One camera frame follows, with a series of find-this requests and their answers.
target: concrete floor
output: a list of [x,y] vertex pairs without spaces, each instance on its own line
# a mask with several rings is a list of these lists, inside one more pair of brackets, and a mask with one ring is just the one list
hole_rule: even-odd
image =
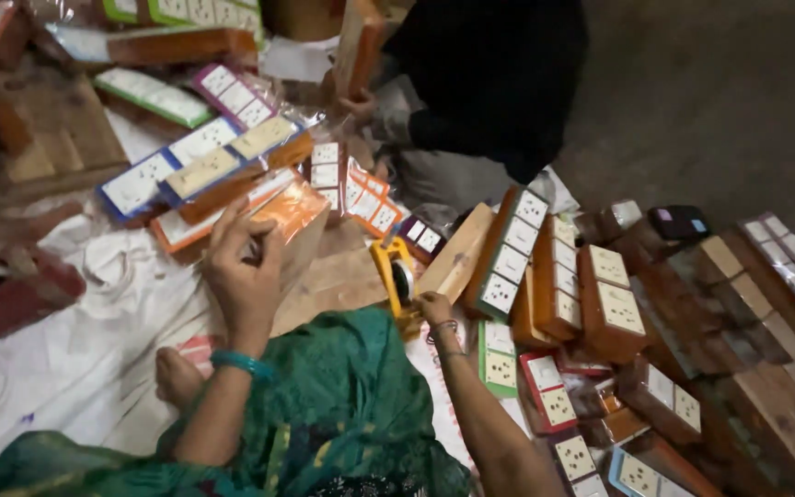
[[795,231],[795,1],[584,0],[588,62],[555,167],[586,208],[690,203]]

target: green saree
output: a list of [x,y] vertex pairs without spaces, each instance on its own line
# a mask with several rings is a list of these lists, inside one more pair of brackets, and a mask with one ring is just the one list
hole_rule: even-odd
[[409,479],[432,496],[468,495],[468,470],[435,440],[431,393],[388,312],[322,313],[271,340],[262,360],[277,377],[253,382],[225,468],[169,460],[185,417],[150,457],[26,433],[0,456],[0,495],[301,497],[327,481],[372,476]]

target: bracelet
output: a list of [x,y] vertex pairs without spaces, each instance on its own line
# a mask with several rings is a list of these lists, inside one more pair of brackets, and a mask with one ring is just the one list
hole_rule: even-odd
[[257,361],[253,357],[245,356],[230,350],[215,350],[210,355],[210,363],[218,368],[222,365],[232,366],[240,370],[245,370],[250,373],[254,378],[271,379],[275,376],[275,372],[271,367],[264,363]]
[[445,327],[452,328],[453,333],[458,333],[458,321],[455,319],[447,319],[445,322],[439,323],[431,327],[431,330],[428,332],[427,338],[425,338],[425,343],[427,343],[428,345],[434,345],[435,333],[440,332]]

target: person in black clothing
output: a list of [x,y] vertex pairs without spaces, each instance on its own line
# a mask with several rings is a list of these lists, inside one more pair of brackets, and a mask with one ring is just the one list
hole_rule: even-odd
[[401,76],[342,103],[392,152],[408,207],[461,212],[557,156],[587,46],[579,0],[420,0],[382,49]]

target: hand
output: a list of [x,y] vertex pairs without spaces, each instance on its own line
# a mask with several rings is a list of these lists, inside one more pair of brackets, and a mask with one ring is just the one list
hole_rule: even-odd
[[352,101],[348,98],[340,98],[339,104],[354,116],[354,120],[359,127],[369,124],[373,120],[373,113],[376,111],[376,97],[367,91],[366,88],[360,90],[359,99]]
[[[203,268],[207,284],[223,310],[230,346],[259,357],[269,341],[281,297],[281,251],[277,222],[257,223],[240,216],[248,205],[242,196],[214,224]],[[244,260],[251,243],[258,246],[259,266]]]
[[452,319],[452,304],[449,303],[446,295],[436,292],[425,292],[419,295],[414,302],[414,308],[422,312],[425,321],[432,328],[437,324]]

